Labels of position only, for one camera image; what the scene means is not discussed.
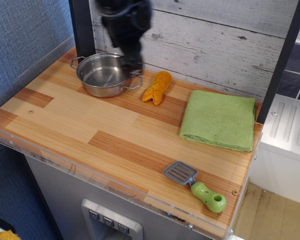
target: whitewashed wood backdrop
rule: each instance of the whitewashed wood backdrop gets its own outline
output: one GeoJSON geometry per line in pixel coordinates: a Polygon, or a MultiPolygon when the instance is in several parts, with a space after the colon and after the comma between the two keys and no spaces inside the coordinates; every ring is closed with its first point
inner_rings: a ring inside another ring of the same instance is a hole
{"type": "MultiPolygon", "coordinates": [[[[144,68],[263,102],[299,0],[152,0],[144,68]]],[[[96,52],[112,47],[89,0],[96,52]]]]}

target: screw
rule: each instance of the screw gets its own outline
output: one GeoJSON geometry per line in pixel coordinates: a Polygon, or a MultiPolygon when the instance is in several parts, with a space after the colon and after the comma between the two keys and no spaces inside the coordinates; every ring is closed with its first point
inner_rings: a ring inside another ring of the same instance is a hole
{"type": "Polygon", "coordinates": [[[232,195],[233,195],[233,196],[238,196],[238,195],[239,195],[239,192],[238,192],[237,190],[233,190],[233,191],[232,191],[232,195]]]}

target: button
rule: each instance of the button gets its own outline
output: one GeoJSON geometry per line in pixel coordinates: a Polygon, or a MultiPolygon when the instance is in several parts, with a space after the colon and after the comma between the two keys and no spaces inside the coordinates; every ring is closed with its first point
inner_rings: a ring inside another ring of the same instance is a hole
{"type": "Polygon", "coordinates": [[[94,211],[89,210],[89,215],[90,215],[90,217],[92,217],[95,220],[99,220],[100,219],[99,214],[96,213],[96,212],[94,212],[94,211]]]}
{"type": "Polygon", "coordinates": [[[115,226],[114,221],[112,221],[112,220],[109,219],[109,218],[103,217],[103,222],[104,222],[105,224],[107,224],[108,226],[110,226],[110,227],[114,227],[114,226],[115,226]]]}
{"type": "Polygon", "coordinates": [[[129,228],[121,225],[120,223],[118,223],[118,229],[120,232],[123,232],[124,234],[129,234],[129,228]]]}

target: pot handle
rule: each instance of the pot handle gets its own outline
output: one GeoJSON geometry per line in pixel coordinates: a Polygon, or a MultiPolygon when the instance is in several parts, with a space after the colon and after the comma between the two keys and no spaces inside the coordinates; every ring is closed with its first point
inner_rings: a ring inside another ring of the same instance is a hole
{"type": "Polygon", "coordinates": [[[71,60],[70,67],[72,67],[75,70],[77,70],[77,68],[74,66],[74,60],[77,60],[77,59],[85,59],[85,57],[84,56],[79,56],[79,57],[75,57],[71,60]]]}
{"type": "Polygon", "coordinates": [[[133,90],[133,89],[136,89],[136,88],[139,88],[142,86],[142,84],[144,83],[144,78],[142,76],[135,76],[136,78],[140,78],[140,84],[137,85],[137,86],[134,86],[134,87],[129,87],[129,86],[120,86],[120,91],[124,89],[130,89],[130,90],[133,90]]]}

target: stainless steel pot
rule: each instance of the stainless steel pot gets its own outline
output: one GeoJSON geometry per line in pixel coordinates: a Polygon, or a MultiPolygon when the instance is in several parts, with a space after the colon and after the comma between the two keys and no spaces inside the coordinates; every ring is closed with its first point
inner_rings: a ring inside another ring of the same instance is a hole
{"type": "Polygon", "coordinates": [[[85,90],[99,98],[110,98],[122,94],[127,89],[141,87],[140,84],[130,87],[132,78],[127,70],[122,69],[121,55],[116,53],[98,53],[89,57],[76,57],[71,60],[70,67],[76,69],[76,75],[85,90]],[[75,60],[83,59],[78,67],[73,66],[75,60]]]}

